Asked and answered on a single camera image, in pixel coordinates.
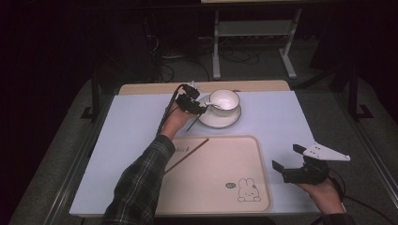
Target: person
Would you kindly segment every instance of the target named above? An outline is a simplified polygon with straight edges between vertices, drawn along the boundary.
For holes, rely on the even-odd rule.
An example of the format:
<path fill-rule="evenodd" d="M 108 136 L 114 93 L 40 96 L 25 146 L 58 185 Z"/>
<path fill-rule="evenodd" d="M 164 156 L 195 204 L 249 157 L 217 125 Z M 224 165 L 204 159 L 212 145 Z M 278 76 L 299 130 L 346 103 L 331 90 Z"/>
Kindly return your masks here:
<path fill-rule="evenodd" d="M 172 139 L 194 114 L 182 112 L 174 102 L 160 134 L 121 175 L 113 201 L 101 224 L 153 224 L 167 162 L 175 152 Z M 297 184 L 308 192 L 322 213 L 324 224 L 355 224 L 330 180 L 319 185 Z"/>

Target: white teacup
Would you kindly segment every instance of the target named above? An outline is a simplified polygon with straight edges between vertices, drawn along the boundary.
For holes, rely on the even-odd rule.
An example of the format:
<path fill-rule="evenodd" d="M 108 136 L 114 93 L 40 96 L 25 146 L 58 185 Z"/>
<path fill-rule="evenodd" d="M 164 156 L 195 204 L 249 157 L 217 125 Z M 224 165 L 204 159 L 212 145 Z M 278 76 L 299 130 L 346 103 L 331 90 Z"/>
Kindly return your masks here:
<path fill-rule="evenodd" d="M 230 90 L 217 90 L 210 95 L 211 110 L 219 116 L 231 115 L 240 103 L 237 93 Z"/>

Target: bunny illustration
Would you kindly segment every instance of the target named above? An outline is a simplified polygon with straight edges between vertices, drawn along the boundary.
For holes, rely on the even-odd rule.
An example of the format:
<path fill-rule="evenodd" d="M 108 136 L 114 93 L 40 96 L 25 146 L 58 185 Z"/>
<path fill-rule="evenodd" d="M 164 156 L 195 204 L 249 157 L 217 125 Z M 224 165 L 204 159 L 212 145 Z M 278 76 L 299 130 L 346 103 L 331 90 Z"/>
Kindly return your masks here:
<path fill-rule="evenodd" d="M 254 184 L 254 180 L 249 179 L 240 179 L 239 180 L 239 198 L 237 198 L 239 202 L 260 202 L 261 198 L 259 197 L 258 189 Z"/>

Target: chopstick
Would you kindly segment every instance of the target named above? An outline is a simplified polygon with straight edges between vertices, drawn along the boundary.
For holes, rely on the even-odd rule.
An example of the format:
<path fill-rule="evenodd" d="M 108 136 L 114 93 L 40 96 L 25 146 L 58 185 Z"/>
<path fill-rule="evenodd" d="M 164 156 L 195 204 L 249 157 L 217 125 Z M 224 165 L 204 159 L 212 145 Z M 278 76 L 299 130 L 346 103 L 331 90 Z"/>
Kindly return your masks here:
<path fill-rule="evenodd" d="M 176 162 L 176 164 L 174 164 L 172 167 L 170 167 L 166 172 L 164 172 L 164 174 L 167 174 L 168 172 L 170 172 L 174 167 L 176 167 L 180 162 L 182 162 L 183 160 L 185 160 L 185 158 L 187 158 L 188 156 L 190 156 L 192 153 L 194 153 L 196 150 L 198 150 L 200 147 L 202 147 L 205 143 L 208 142 L 208 138 L 206 138 L 203 142 L 201 142 L 197 147 L 195 147 L 192 151 L 189 152 L 189 154 L 187 154 L 185 157 L 183 157 L 182 159 L 180 159 L 178 162 Z"/>

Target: human hand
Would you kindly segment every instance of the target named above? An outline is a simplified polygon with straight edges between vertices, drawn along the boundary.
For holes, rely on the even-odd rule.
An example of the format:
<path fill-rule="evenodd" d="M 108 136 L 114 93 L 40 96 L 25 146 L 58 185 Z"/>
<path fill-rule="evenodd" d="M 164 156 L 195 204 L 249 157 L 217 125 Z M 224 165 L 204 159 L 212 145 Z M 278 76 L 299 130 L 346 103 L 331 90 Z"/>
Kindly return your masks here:
<path fill-rule="evenodd" d="M 310 194 L 316 207 L 322 214 L 343 214 L 345 213 L 339 192 L 334 187 L 331 180 L 326 179 L 318 185 L 296 184 Z"/>
<path fill-rule="evenodd" d="M 184 127 L 187 121 L 195 116 L 195 114 L 181 111 L 178 105 L 173 102 L 160 134 L 167 136 L 169 139 L 173 139 L 176 133 Z"/>

